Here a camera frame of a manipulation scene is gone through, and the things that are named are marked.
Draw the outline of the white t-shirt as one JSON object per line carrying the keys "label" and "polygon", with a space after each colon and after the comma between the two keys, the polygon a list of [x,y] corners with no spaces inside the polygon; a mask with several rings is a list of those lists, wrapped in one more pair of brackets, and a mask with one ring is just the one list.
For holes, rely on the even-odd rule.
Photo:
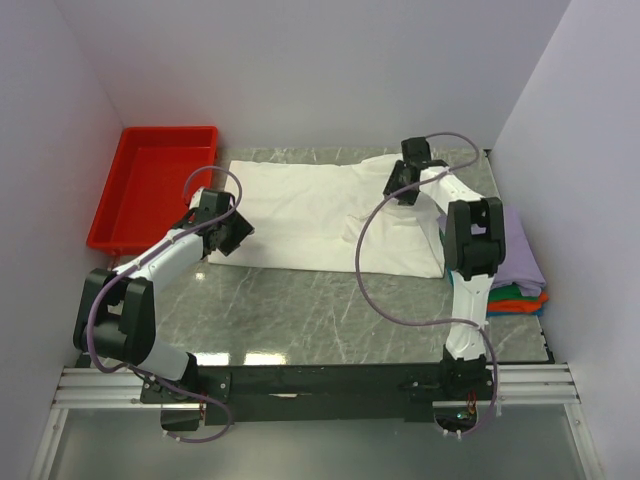
{"label": "white t-shirt", "polygon": [[252,235],[217,265],[378,273],[438,279],[444,258],[439,212],[427,197],[390,201],[379,212],[393,154],[353,165],[234,161],[225,188],[241,194],[239,212]]}

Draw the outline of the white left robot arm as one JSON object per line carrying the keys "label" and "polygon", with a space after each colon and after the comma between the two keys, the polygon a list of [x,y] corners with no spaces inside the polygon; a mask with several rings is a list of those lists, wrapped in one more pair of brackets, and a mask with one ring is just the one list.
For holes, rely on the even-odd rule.
{"label": "white left robot arm", "polygon": [[156,296],[187,267],[215,252],[230,255],[253,232],[233,194],[199,189],[160,242],[113,271],[89,273],[74,346],[165,379],[164,389],[176,401],[193,399],[200,388],[197,360],[157,336]]}

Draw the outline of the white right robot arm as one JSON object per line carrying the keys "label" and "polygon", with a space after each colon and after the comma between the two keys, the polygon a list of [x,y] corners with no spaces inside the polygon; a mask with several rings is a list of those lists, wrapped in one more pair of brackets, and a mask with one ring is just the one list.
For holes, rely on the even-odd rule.
{"label": "white right robot arm", "polygon": [[459,180],[446,162],[432,157],[425,137],[401,142],[401,158],[383,195],[403,206],[414,206],[425,196],[446,216],[442,247],[453,285],[455,321],[443,348],[440,390],[460,399],[490,386],[484,333],[490,287],[506,257],[502,201],[483,196]]}

